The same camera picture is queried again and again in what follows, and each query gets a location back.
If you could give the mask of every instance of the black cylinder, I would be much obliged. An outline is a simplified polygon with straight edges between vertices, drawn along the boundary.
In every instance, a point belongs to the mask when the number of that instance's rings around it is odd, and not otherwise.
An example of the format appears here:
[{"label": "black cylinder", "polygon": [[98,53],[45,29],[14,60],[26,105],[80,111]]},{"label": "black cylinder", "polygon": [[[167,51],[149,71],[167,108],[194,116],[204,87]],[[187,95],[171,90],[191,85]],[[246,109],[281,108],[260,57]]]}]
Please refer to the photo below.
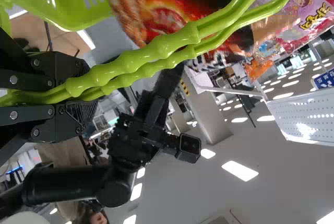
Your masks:
[{"label": "black cylinder", "polygon": [[0,220],[17,212],[22,206],[23,184],[16,185],[0,194]]},{"label": "black cylinder", "polygon": [[[96,199],[100,196],[97,200],[101,198],[100,203],[108,206],[108,201],[112,201],[114,197],[121,197],[116,202],[123,204],[129,200],[133,180],[133,174],[126,174],[108,165],[34,168],[24,181],[22,199],[25,205],[33,206],[50,202]],[[103,191],[108,195],[102,197]]]}]

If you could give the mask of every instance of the black metal bracket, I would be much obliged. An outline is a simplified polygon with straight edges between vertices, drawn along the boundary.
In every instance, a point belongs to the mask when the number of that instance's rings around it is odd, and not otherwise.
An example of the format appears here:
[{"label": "black metal bracket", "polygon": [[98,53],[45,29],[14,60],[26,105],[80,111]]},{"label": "black metal bracket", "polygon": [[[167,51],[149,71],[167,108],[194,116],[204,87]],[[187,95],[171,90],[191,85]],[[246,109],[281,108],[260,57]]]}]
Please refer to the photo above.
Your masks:
[{"label": "black metal bracket", "polygon": [[9,126],[22,122],[40,121],[53,118],[53,105],[34,105],[25,107],[0,108],[0,126]]},{"label": "black metal bracket", "polygon": [[48,91],[53,88],[54,85],[55,82],[53,78],[45,75],[27,74],[0,68],[1,88],[27,91]]}]

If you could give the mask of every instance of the screw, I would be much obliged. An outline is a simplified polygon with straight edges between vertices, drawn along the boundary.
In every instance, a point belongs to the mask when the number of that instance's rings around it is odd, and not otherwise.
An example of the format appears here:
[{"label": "screw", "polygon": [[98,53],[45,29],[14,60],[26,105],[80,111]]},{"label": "screw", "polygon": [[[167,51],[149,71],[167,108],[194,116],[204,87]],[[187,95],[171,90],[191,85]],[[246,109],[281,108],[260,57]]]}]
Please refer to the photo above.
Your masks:
[{"label": "screw", "polygon": [[12,83],[13,85],[15,85],[18,81],[18,78],[15,76],[15,75],[12,75],[10,78],[9,78],[9,81],[10,83]]},{"label": "screw", "polygon": [[18,116],[18,113],[16,111],[12,111],[9,115],[9,117],[12,119],[12,120],[16,120]]},{"label": "screw", "polygon": [[63,114],[64,112],[65,112],[64,107],[60,107],[60,108],[59,108],[59,113],[60,113],[60,114]]},{"label": "screw", "polygon": [[33,61],[33,64],[35,66],[39,66],[40,65],[40,61],[38,59],[36,59],[36,60]]},{"label": "screw", "polygon": [[40,134],[40,131],[38,130],[38,128],[33,131],[34,136],[39,136],[39,134]]}]

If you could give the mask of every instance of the display shelf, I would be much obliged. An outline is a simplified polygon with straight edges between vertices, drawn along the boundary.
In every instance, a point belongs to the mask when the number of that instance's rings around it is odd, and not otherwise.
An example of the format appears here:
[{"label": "display shelf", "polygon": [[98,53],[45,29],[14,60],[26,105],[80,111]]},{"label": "display shelf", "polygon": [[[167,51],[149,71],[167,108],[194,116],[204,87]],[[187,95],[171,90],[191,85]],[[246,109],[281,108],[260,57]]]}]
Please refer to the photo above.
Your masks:
[{"label": "display shelf", "polygon": [[334,89],[267,102],[287,140],[316,144],[334,143]]}]

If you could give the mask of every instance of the lime green handle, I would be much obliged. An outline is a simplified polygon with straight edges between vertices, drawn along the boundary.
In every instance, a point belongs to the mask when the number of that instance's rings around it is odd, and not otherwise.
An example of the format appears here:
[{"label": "lime green handle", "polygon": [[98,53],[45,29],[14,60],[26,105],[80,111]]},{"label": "lime green handle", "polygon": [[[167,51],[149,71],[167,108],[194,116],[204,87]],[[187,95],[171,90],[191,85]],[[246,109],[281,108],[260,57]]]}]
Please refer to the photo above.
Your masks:
[{"label": "lime green handle", "polygon": [[254,1],[232,0],[224,9],[196,21],[200,37],[203,39],[234,24]]},{"label": "lime green handle", "polygon": [[133,82],[142,79],[152,77],[156,72],[163,69],[173,69],[177,64],[182,61],[194,58],[195,51],[191,46],[187,46],[185,49],[173,53],[169,58],[164,60],[158,60],[156,62],[147,63],[140,67],[135,73],[122,74],[117,78],[110,80],[103,87],[94,87],[88,91],[83,92],[79,97],[79,100],[91,101],[97,99],[103,95],[109,95],[112,91],[121,87],[129,87]]},{"label": "lime green handle", "polygon": [[160,35],[142,49],[125,51],[109,64],[96,65],[81,77],[67,79],[66,91],[71,97],[78,97],[88,88],[104,86],[118,75],[133,73],[145,63],[168,58],[177,49],[199,42],[198,30],[194,22],[190,22],[180,33]]},{"label": "lime green handle", "polygon": [[218,48],[233,32],[261,19],[274,15],[279,12],[288,1],[289,0],[272,0],[269,3],[248,10],[234,24],[216,33],[214,37],[202,40],[199,44],[194,46],[196,55],[198,56]]}]

